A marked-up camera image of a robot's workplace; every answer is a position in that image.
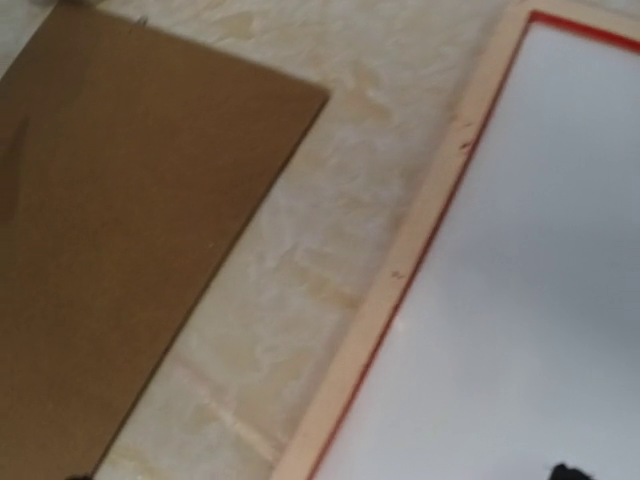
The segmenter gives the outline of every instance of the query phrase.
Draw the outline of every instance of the floor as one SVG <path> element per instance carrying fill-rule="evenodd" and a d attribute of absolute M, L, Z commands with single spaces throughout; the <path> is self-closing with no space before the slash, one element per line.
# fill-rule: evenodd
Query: floor
<path fill-rule="evenodd" d="M 0 72 L 46 0 L 0 0 Z M 105 0 L 331 88 L 97 480 L 266 480 L 506 0 Z M 640 15 L 637 0 L 597 4 Z"/>

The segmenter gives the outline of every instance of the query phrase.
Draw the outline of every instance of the beige marble surface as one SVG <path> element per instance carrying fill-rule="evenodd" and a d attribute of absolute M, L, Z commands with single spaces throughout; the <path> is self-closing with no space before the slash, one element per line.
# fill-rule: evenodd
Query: beige marble surface
<path fill-rule="evenodd" d="M 599 0 L 640 15 L 640 0 Z M 332 99 L 97 480 L 263 480 L 380 264 L 506 0 L 106 0 Z M 48 9 L 0 0 L 0 72 Z"/>

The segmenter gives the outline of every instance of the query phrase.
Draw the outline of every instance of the brown cardboard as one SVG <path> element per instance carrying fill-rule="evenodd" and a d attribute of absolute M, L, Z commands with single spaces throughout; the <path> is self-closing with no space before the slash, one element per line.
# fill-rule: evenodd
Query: brown cardboard
<path fill-rule="evenodd" d="M 0 478 L 92 471 L 326 93 L 72 4 L 0 82 Z"/>

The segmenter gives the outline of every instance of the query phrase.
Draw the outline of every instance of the white surface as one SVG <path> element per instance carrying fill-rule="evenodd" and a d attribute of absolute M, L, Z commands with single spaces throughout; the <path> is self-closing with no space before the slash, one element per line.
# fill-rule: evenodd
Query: white surface
<path fill-rule="evenodd" d="M 640 473 L 640 57 L 542 25 L 317 480 Z"/>

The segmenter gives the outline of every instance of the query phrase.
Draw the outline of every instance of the tile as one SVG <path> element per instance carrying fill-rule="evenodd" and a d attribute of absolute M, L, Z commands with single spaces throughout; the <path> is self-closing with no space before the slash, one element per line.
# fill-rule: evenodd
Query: tile
<path fill-rule="evenodd" d="M 276 449 L 366 292 L 490 26 L 477 5 L 449 5 L 324 2 L 306 16 L 260 14 L 253 40 L 221 42 L 333 90 L 176 345 Z"/>
<path fill-rule="evenodd" d="M 0 75 L 51 10 L 46 0 L 0 0 Z"/>
<path fill-rule="evenodd" d="M 206 383 L 170 359 L 96 480 L 251 480 L 270 463 L 239 435 Z"/>

